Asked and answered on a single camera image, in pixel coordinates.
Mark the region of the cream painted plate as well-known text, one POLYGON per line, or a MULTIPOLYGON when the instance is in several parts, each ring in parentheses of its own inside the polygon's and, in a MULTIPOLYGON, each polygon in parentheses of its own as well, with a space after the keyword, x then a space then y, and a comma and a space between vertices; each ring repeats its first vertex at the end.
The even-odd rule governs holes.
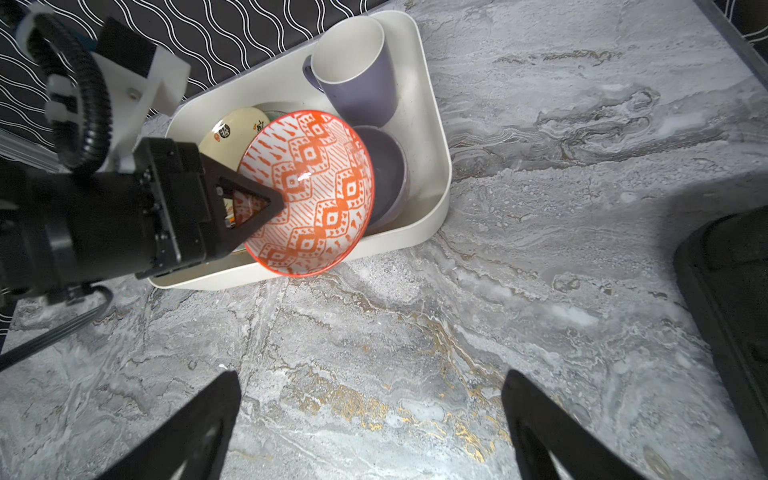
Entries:
POLYGON ((260 109, 234 110, 220 119, 198 144, 201 154, 237 171, 253 139, 270 123, 260 109))

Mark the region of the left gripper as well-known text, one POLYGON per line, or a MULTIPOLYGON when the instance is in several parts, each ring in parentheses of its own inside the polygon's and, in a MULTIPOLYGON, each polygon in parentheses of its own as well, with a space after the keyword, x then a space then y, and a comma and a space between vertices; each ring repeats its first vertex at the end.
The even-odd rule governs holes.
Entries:
POLYGON ((282 194, 200 153, 193 143, 145 137, 134 150, 136 178, 154 242, 144 279, 222 259, 284 209, 282 194))

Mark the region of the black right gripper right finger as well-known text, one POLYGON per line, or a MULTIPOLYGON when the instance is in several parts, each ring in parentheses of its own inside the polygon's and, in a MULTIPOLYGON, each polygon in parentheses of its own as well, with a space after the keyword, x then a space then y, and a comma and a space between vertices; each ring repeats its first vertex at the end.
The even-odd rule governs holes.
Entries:
POLYGON ((520 371, 507 373, 501 400, 523 479, 558 479, 554 460, 573 479, 642 477, 520 371))

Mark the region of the purple mug white inside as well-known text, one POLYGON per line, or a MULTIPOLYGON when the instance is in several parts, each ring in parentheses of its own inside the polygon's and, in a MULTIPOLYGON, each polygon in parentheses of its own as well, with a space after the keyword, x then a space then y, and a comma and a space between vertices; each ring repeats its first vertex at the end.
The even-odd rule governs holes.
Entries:
POLYGON ((348 18, 326 31, 305 58, 302 73, 351 126, 381 128, 396 112, 395 68, 386 33, 371 17, 348 18))

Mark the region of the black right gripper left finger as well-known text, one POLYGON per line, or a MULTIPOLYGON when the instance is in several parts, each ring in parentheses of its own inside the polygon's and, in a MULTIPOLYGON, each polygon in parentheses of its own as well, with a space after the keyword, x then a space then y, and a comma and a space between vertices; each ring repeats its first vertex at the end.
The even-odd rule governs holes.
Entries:
POLYGON ((218 479, 241 403, 234 371, 221 373, 102 479, 218 479))

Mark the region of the red white patterned bowl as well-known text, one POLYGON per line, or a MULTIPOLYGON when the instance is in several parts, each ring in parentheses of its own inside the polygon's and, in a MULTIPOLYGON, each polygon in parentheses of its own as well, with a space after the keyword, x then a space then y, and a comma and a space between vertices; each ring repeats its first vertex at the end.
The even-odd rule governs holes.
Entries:
POLYGON ((282 195, 283 210, 244 243, 277 275, 310 277, 333 268, 371 220, 375 179, 368 150, 330 113, 302 110, 271 122, 246 149, 238 172, 282 195))

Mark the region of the lavender patterned bowl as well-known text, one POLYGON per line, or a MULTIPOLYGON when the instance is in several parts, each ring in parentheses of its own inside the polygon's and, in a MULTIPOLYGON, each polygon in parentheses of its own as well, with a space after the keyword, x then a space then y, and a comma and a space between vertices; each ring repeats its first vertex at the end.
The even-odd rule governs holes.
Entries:
POLYGON ((387 132, 369 125, 354 128, 363 141, 374 171, 375 199, 366 230, 384 230, 403 212, 410 190, 408 160, 400 143, 387 132))

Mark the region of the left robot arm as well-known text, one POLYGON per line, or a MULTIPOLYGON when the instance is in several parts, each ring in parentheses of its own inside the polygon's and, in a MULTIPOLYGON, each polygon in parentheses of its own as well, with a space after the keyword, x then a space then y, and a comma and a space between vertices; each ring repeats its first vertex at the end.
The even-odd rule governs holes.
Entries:
POLYGON ((284 208, 280 192, 201 154, 143 138, 133 173, 80 177, 1 163, 1 287, 52 303, 94 284, 165 275, 229 255, 284 208))

